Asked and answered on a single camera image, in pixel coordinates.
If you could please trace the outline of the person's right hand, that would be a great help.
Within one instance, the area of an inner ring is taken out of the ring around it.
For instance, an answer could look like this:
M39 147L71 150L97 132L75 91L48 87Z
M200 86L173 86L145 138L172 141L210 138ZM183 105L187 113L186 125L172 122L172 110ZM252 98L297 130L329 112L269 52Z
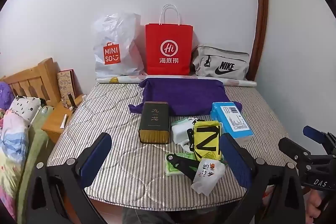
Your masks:
M322 198L319 191L311 189L309 197L306 202L305 221L306 223L313 223L313 221L319 217L321 211L318 207L321 205Z

